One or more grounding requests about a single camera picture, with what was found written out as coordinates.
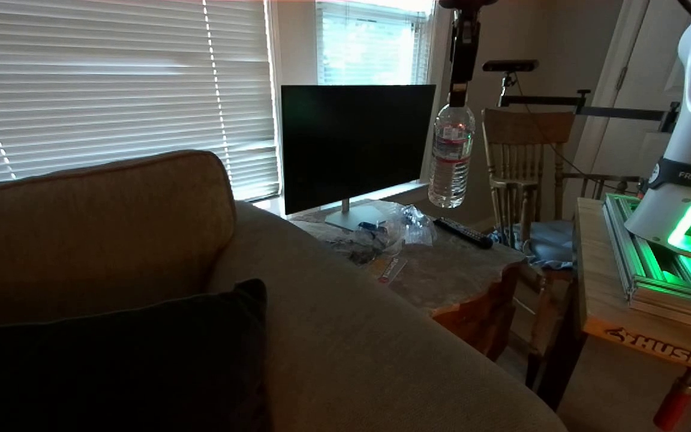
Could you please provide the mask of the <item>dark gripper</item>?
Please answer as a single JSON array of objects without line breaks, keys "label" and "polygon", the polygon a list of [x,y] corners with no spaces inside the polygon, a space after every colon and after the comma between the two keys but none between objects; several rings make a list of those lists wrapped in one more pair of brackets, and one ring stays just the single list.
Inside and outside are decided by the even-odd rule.
[{"label": "dark gripper", "polygon": [[497,0],[440,0],[443,9],[453,12],[452,31],[452,83],[449,103],[463,105],[469,83],[472,79],[477,43],[479,43],[479,9]]}]

